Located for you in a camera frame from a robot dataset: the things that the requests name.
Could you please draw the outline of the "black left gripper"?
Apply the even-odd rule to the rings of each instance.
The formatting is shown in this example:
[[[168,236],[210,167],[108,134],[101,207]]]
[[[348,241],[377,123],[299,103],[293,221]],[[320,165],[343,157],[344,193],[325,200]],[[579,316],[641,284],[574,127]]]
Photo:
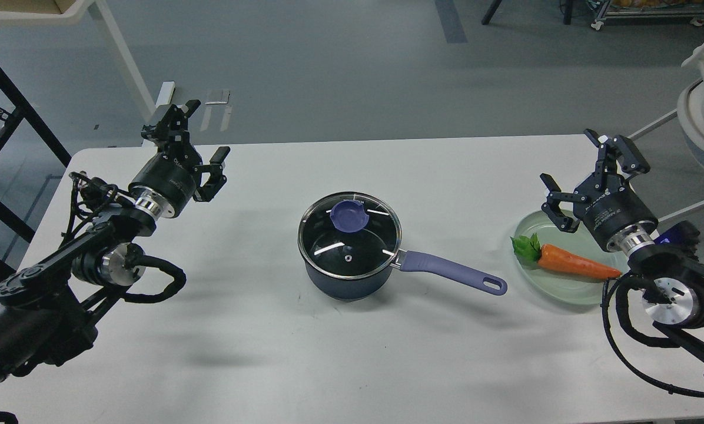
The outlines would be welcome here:
[[[209,164],[203,164],[191,145],[188,119],[200,105],[201,100],[161,105],[142,127],[141,137],[153,142],[157,152],[129,184],[129,193],[135,207],[154,219],[178,217],[191,199],[210,202],[227,183],[224,161],[231,147],[218,147]],[[208,179],[200,185],[204,173]]]

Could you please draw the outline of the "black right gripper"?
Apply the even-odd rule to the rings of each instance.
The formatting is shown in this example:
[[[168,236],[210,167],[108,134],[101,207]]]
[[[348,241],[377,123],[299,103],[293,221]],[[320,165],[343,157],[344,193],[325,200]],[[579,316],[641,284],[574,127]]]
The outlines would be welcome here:
[[[626,178],[648,173],[650,164],[627,137],[609,138],[593,129],[585,129],[583,134],[599,152],[592,173],[576,187],[576,193],[561,191],[551,175],[542,173],[540,179],[548,194],[541,210],[563,233],[575,233],[581,220],[602,250],[614,252],[619,247],[613,239],[625,228],[638,227],[646,234],[657,228],[655,215]],[[562,202],[577,203],[573,214],[578,219],[562,212]]]

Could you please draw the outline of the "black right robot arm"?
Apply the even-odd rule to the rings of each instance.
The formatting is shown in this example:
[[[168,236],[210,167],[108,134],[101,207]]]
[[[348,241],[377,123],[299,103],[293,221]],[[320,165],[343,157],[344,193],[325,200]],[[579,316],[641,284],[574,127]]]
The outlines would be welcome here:
[[[690,333],[704,327],[704,265],[680,245],[653,239],[658,220],[630,183],[650,171],[650,164],[632,140],[600,136],[591,129],[584,134],[597,148],[593,171],[571,193],[562,191],[552,176],[541,174],[548,190],[542,212],[560,231],[575,233],[582,224],[600,249],[626,256],[629,271],[604,284],[600,301],[605,335],[618,359],[656,388],[704,398],[704,392],[664,383],[638,370],[613,338],[610,306],[632,340],[650,348],[681,348],[704,364],[704,342]]]

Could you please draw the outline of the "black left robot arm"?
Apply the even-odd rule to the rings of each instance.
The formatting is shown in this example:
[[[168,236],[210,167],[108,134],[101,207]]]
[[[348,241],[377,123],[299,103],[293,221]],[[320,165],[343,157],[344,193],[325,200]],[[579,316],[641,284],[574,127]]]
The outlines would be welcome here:
[[[141,137],[155,155],[126,190],[72,172],[71,206],[58,250],[0,282],[0,383],[37,365],[61,366],[90,349],[97,322],[119,300],[154,304],[185,285],[185,271],[150,257],[134,243],[161,218],[179,217],[194,200],[209,202],[226,183],[229,147],[204,163],[190,141],[188,121],[201,105],[162,105]],[[0,411],[0,423],[16,423]]]

